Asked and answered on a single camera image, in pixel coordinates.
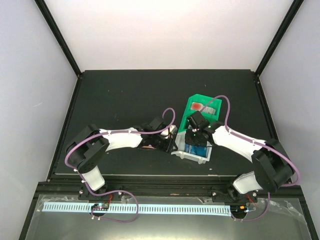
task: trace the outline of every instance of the white wall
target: white wall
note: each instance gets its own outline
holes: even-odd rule
[[[320,234],[320,1],[304,1],[261,76],[279,138]]]
[[[0,7],[0,239],[18,239],[76,76],[33,0]]]
[[[46,0],[89,69],[251,69],[293,0]]]

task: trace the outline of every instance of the white container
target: white container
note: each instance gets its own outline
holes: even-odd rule
[[[171,152],[171,155],[176,155],[181,159],[189,159],[189,160],[198,162],[198,164],[205,164],[206,162],[209,162],[211,151],[212,151],[212,147],[211,147],[212,145],[209,142],[207,143],[208,147],[206,148],[205,157],[185,152],[185,145],[186,145],[185,135],[186,135],[186,131],[179,132],[176,135],[175,144],[178,147],[178,151]]]

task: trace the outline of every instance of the black tabletop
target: black tabletop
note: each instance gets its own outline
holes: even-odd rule
[[[65,148],[85,126],[127,129],[150,122],[172,107],[176,112],[174,124],[179,127],[188,98],[194,94],[226,95],[231,102],[231,128],[257,139],[270,138],[250,70],[87,70],[55,174],[74,174],[64,164]],[[220,121],[224,121],[226,111],[227,103],[222,100]],[[166,115],[168,120],[171,117],[171,113]],[[252,171],[249,161],[224,147],[213,148],[205,164],[158,150],[121,148],[105,154],[98,166],[103,175],[127,176],[234,176]]]

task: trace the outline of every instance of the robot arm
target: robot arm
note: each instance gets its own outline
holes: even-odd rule
[[[122,130],[105,130],[99,129],[93,124],[89,125],[71,141],[66,149],[67,153],[84,139],[98,134],[101,136],[95,137],[77,148],[70,155],[69,162],[83,176],[90,188],[96,191],[105,185],[105,180],[98,167],[98,162],[105,152],[119,148],[148,148],[170,152],[176,148],[177,128],[175,125],[171,125],[169,129],[159,134],[140,134],[158,131],[165,127],[167,125],[161,117],[156,117],[149,124]]]
[[[227,192],[232,201],[236,202],[239,196],[254,190],[264,189],[271,193],[275,192],[294,174],[287,162],[255,144],[267,145],[287,156],[279,141],[275,139],[257,140],[232,129],[227,130],[218,121],[210,124],[199,111],[190,115],[188,121],[190,128],[186,130],[186,144],[207,146],[207,142],[209,142],[213,146],[223,146],[240,154],[253,164],[254,171],[238,176],[230,185],[226,186],[224,192]],[[174,125],[159,134],[140,134],[158,131],[166,126],[161,117],[155,118],[149,124],[123,130],[104,130],[98,129],[95,125],[89,125],[68,145],[67,152],[92,135],[102,133],[104,135],[81,145],[70,155],[69,161],[82,174],[90,188],[96,191],[105,184],[97,165],[105,152],[128,147],[158,149],[164,152],[171,152],[173,148],[177,148],[175,145],[177,128]]]
[[[235,200],[237,195],[254,190],[263,189],[273,193],[294,174],[286,161],[260,146],[267,145],[287,157],[278,140],[254,139],[231,128],[227,130],[218,121],[210,124],[199,111],[190,115],[187,120],[190,124],[185,137],[187,144],[201,146],[204,141],[208,141],[212,145],[222,146],[238,153],[253,164],[254,171],[238,176],[227,189],[231,199]]]

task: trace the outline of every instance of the black enclosure frame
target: black enclosure frame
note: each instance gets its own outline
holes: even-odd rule
[[[82,195],[80,194],[80,190],[83,189],[83,184],[79,181],[78,176],[72,175],[55,175],[54,167],[56,166],[59,158],[59,154],[62,150],[63,140],[66,136],[68,125],[71,119],[71,115],[74,109],[74,105],[77,99],[77,95],[80,89],[81,81],[82,81],[82,72],[79,69],[76,60],[74,59],[66,41],[62,33],[60,32],[53,16],[50,13],[49,8],[47,7],[44,0],[34,0],[41,11],[45,21],[47,22],[48,26],[50,27],[54,37],[56,38],[57,42],[59,43],[64,55],[66,56],[67,60],[69,61],[75,75],[77,76],[77,82],[75,85],[75,89],[71,98],[71,102],[66,114],[65,121],[63,123],[62,131],[57,143],[57,147],[53,156],[52,164],[49,169],[49,173],[47,176],[46,182],[39,182],[34,197],[32,199],[24,226],[21,231],[21,235],[19,239],[25,239],[28,228],[33,216],[33,212],[36,207],[36,203],[38,200],[39,195],[77,195],[80,198]],[[254,84],[256,87],[257,94],[259,96],[260,104],[263,109],[265,121],[267,123],[267,127],[272,138],[277,139],[277,132],[268,108],[268,104],[266,101],[266,97],[264,95],[264,91],[261,86],[260,75],[263,72],[264,68],[266,67],[268,61],[270,60],[272,54],[274,53],[275,49],[277,48],[279,42],[281,41],[282,37],[284,36],[286,30],[288,29],[290,23],[294,19],[296,13],[298,12],[300,6],[302,5],[304,0],[294,0],[285,15],[281,25],[279,26],[275,36],[273,37],[266,53],[264,54],[258,68],[255,71],[255,80]],[[139,196],[169,196],[172,193],[175,193],[180,196],[192,196],[192,197],[208,197],[212,195],[212,187],[213,186],[220,186],[225,185],[229,179],[220,178],[219,180],[203,180],[203,179],[192,179],[189,180],[187,177],[182,177],[180,180],[171,181],[170,178],[166,180],[154,180],[151,177],[141,177],[141,179],[126,179],[125,177],[121,176],[104,176],[108,186],[114,189],[119,189],[121,186],[122,189],[132,192],[133,194]],[[266,197],[267,192],[259,191],[258,197]],[[312,221],[304,194],[300,188],[300,186],[293,186],[293,187],[282,187],[276,193],[272,194],[273,198],[298,198],[304,213],[305,220],[308,225],[308,229],[313,240],[318,240],[318,235],[316,232],[316,228]]]

